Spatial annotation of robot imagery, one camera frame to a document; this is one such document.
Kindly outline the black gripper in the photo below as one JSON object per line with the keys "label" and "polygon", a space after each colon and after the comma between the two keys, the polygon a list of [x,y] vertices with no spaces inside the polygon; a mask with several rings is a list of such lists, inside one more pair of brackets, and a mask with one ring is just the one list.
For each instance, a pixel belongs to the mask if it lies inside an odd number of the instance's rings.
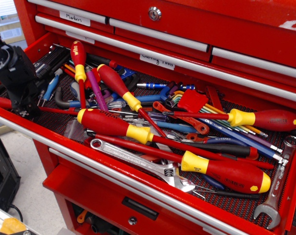
{"label": "black gripper", "polygon": [[34,65],[23,49],[6,44],[0,36],[0,82],[9,94],[14,112],[26,119],[41,114],[34,100],[38,95],[36,80]]}

